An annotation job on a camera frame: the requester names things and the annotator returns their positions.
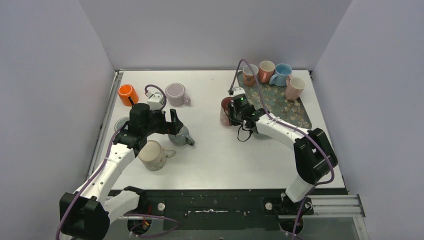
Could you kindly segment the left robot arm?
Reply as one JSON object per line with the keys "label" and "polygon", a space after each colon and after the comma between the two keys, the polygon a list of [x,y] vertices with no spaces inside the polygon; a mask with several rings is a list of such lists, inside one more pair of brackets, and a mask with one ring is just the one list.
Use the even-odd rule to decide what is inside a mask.
{"label": "left robot arm", "polygon": [[102,240],[110,224],[132,211],[141,215],[148,209],[144,190],[128,186],[110,199],[108,195],[124,169],[137,158],[152,134],[177,135],[184,124],[176,109],[170,109],[170,121],[163,110],[152,110],[146,103],[136,103],[129,120],[112,135],[106,155],[95,172],[75,192],[66,192],[59,200],[60,223],[55,238],[61,234],[81,240]]}

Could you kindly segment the terracotta pink mug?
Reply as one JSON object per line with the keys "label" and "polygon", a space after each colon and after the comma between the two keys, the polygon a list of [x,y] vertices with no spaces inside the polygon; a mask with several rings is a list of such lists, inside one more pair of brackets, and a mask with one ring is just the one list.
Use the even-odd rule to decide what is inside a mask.
{"label": "terracotta pink mug", "polygon": [[258,76],[259,68],[256,65],[245,65],[242,68],[243,83],[247,87],[252,87],[256,84],[255,77]]}

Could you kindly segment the light pink faceted mug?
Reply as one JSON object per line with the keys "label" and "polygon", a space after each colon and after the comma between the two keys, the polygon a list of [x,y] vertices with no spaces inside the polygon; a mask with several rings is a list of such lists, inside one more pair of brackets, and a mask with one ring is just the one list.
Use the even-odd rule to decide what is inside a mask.
{"label": "light pink faceted mug", "polygon": [[302,78],[289,75],[286,78],[285,98],[289,101],[297,100],[305,87],[306,83]]}

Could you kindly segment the pink ghost pattern mug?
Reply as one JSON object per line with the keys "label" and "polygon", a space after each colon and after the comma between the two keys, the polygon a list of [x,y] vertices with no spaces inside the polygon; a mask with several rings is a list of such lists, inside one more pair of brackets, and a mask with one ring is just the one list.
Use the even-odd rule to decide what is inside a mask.
{"label": "pink ghost pattern mug", "polygon": [[220,108],[220,122],[224,126],[230,126],[230,119],[229,119],[229,107],[228,104],[231,103],[232,97],[225,97],[221,101],[221,108]]}

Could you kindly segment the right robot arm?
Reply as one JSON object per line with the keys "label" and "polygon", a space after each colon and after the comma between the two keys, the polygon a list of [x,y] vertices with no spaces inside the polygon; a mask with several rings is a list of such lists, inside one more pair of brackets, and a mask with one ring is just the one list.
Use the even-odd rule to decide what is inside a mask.
{"label": "right robot arm", "polygon": [[255,109],[244,93],[233,95],[227,107],[230,125],[266,135],[293,150],[297,176],[284,193],[291,202],[300,202],[325,175],[334,173],[339,161],[322,129],[300,128],[263,108]]}

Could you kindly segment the salmon pink mug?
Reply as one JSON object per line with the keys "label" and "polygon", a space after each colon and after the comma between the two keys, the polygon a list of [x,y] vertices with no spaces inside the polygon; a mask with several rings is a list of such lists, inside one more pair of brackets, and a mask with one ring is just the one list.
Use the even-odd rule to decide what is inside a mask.
{"label": "salmon pink mug", "polygon": [[258,79],[261,83],[269,83],[271,77],[274,75],[276,65],[270,60],[263,60],[259,64]]}

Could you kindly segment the light blue mug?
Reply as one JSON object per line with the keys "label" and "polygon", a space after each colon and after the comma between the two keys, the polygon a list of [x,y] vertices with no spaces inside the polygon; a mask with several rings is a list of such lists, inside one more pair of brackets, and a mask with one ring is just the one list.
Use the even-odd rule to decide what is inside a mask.
{"label": "light blue mug", "polygon": [[275,66],[274,74],[269,80],[270,85],[278,87],[287,86],[287,77],[291,76],[293,69],[285,63],[279,63]]}

